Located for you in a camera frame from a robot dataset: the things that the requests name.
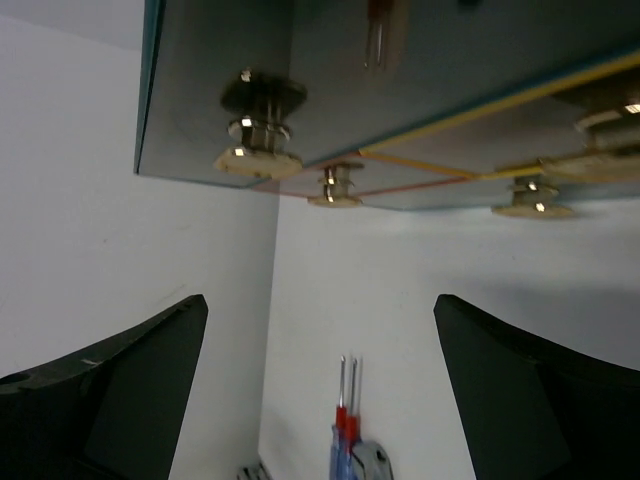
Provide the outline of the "red handled adjustable wrench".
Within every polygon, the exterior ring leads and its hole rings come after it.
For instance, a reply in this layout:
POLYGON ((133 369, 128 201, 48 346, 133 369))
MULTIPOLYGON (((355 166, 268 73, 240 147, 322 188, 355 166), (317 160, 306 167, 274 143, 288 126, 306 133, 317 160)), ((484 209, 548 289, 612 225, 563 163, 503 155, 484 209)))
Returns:
POLYGON ((392 480, 394 473, 391 461, 381 444, 375 441, 360 441, 350 453, 332 450, 330 479, 392 480))

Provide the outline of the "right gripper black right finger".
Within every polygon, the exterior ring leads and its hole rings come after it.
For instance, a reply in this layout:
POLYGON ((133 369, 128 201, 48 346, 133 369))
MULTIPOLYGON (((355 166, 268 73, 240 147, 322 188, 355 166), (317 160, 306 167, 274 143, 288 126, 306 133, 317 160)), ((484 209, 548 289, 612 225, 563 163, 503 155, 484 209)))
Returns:
POLYGON ((434 317, 479 479, 636 479, 639 373, 443 294, 434 317))

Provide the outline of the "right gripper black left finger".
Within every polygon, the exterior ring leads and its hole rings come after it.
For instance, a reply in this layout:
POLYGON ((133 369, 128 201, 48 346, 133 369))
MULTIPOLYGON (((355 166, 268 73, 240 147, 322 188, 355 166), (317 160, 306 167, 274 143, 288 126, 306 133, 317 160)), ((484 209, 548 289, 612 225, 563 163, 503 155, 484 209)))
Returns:
POLYGON ((189 296, 119 334, 1 380, 4 479, 169 477, 205 337, 189 296))

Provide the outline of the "smoked clear top drawer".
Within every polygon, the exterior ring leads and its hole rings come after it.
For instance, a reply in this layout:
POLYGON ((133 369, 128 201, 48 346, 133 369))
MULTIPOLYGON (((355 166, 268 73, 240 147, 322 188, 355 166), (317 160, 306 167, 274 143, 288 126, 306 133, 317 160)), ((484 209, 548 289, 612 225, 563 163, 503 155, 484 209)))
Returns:
POLYGON ((367 2, 147 2, 135 172, 249 188, 639 45, 635 1, 409 1, 371 73, 367 2))

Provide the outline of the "blue red precision screwdriver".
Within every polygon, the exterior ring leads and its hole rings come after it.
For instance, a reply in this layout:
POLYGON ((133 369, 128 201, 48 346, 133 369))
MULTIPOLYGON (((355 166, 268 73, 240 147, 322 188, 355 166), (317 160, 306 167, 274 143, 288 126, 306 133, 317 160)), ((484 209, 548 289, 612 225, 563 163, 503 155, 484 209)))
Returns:
POLYGON ((340 358, 340 379, 338 401, 335 409, 334 423, 332 425, 332 442, 330 447, 329 480, 341 478, 341 462, 343 456, 343 437, 346 423, 347 408, 345 405, 345 381, 346 381, 346 357, 340 358))

